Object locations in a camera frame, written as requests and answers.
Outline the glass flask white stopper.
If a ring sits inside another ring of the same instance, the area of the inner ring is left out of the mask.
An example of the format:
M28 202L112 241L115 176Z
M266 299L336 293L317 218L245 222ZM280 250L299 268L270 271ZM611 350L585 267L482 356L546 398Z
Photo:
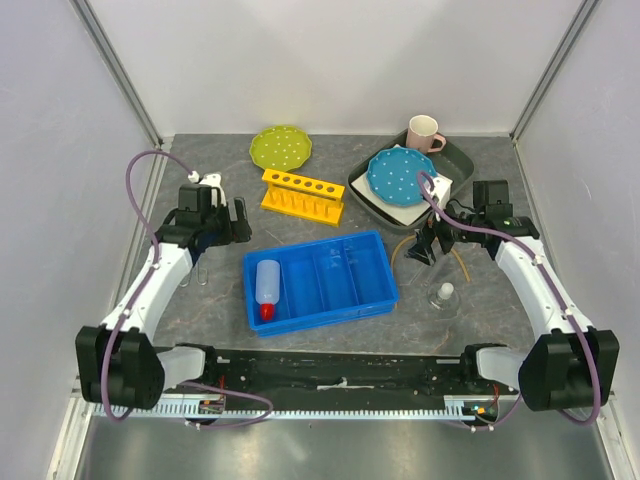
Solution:
M450 282L433 284L428 292L430 305L438 311L457 311L460 297L454 285Z

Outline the wash bottle red cap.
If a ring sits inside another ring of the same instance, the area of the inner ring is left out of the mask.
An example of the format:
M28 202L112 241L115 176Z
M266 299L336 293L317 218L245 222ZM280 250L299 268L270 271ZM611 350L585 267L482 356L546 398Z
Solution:
M264 322L274 319L280 300L281 267L276 260L262 260L256 269L255 300L259 305L260 318Z

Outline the metal crucible tongs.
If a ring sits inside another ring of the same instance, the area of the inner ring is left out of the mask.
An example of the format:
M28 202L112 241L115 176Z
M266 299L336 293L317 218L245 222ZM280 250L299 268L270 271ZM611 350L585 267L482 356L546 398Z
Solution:
M206 286L209 283L208 270L201 265L200 261L193 265L189 273L179 283L179 287L186 288L193 281L199 286Z

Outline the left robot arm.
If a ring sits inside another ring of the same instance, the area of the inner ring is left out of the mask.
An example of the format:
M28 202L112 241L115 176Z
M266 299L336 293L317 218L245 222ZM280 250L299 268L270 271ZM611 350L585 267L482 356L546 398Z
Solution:
M228 200L218 173L179 189L178 205L155 233L143 269L114 310L75 339L80 389L109 410L151 409L186 382L208 393L219 382L214 349L197 344L157 348L153 338L169 300L207 249L251 238L243 198Z

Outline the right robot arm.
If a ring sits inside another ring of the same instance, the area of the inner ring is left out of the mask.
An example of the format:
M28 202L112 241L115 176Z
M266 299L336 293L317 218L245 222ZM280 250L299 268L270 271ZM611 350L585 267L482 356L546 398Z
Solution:
M518 391L532 411L569 417L574 409L588 408L584 421L594 422L610 395L619 341L613 331L595 328L571 300L533 221L514 215L507 182L475 182L468 212L439 204L426 172L419 172L417 183L435 217L417 231L410 257L434 263L434 242L443 253L457 243L480 245L509 279L535 337L526 354L499 344L467 347L457 371L460 386L477 394L494 381Z

